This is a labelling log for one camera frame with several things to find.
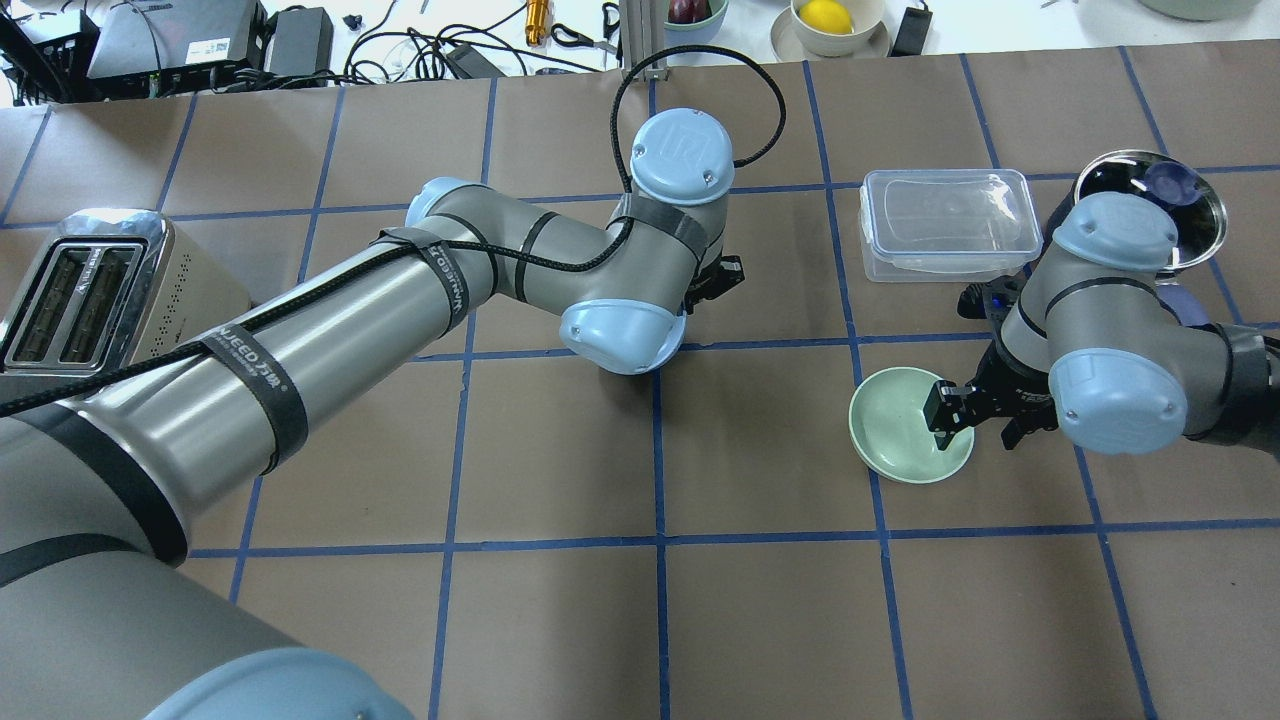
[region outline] green bowl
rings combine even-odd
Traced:
[[[924,401],[938,375],[919,368],[887,368],[863,380],[849,402],[849,434],[864,462],[881,475],[913,484],[936,483],[964,466],[973,428],[938,450],[924,423]]]

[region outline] light blue cap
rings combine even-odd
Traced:
[[[360,667],[328,652],[283,647],[205,673],[143,720],[413,720]]]
[[[460,187],[467,186],[488,187],[477,182],[463,181],[458,178],[435,178],[429,181],[422,186],[422,191],[417,193],[416,197],[408,204],[408,213],[404,215],[404,224],[412,225],[413,223],[421,220],[422,218],[431,214],[431,208],[440,201],[442,197],[458,190]]]
[[[1053,231],[1053,242],[1100,265],[1155,273],[1178,245],[1178,225],[1149,200],[1123,192],[1087,195]]]
[[[1050,368],[1048,388],[1062,432],[1103,455],[1153,452],[1187,427],[1183,386],[1133,352],[1111,347],[1068,352]]]
[[[689,108],[663,110],[631,143],[640,190],[671,205],[704,205],[733,186],[733,146],[719,120]]]
[[[639,300],[586,300],[564,310],[559,336],[566,347],[605,370],[639,375],[680,350],[685,314]]]

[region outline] saucer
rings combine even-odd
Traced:
[[[796,37],[796,33],[791,32],[792,22],[795,20],[791,18],[791,9],[788,8],[778,13],[778,18],[773,20],[773,28],[769,29],[769,40],[773,41],[773,54],[778,56],[780,61],[797,63],[800,60],[832,59],[805,50],[800,45],[800,38]],[[876,23],[876,29],[872,31],[867,45],[863,45],[849,55],[841,55],[841,58],[886,58],[888,56],[891,45],[888,29],[884,27],[884,23]]]

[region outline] sticker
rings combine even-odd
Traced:
[[[187,46],[187,64],[216,63],[230,54],[232,38],[200,40]]]

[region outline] yellow lemon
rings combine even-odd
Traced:
[[[849,10],[836,0],[809,0],[800,8],[800,19],[819,32],[831,35],[854,32],[854,18],[849,17]]]

